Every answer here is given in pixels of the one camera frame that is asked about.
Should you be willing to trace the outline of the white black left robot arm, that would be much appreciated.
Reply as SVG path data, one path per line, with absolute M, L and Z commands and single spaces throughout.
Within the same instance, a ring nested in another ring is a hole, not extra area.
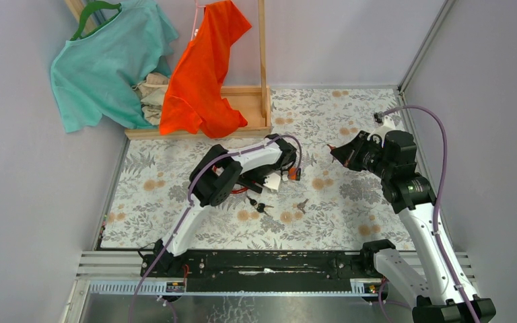
M 272 134 L 262 141 L 228 150 L 214 145 L 189 176 L 184 208 L 172 229 L 154 244 L 153 257 L 142 258 L 145 273 L 178 274 L 204 216 L 222 204 L 237 185 L 261 193 L 271 174 L 299 175 L 302 146 L 292 135 Z

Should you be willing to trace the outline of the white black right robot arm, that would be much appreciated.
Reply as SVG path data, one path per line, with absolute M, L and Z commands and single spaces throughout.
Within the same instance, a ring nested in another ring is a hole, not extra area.
M 417 146 L 411 133 L 361 131 L 349 143 L 331 147 L 345 168 L 367 171 L 381 180 L 385 199 L 408 231 L 423 275 L 407 264 L 388 240 L 367 242 L 359 259 L 368 277 L 382 275 L 404 297 L 414 322 L 489 322 L 494 303 L 482 298 L 450 249 L 435 209 L 429 181 L 416 171 Z

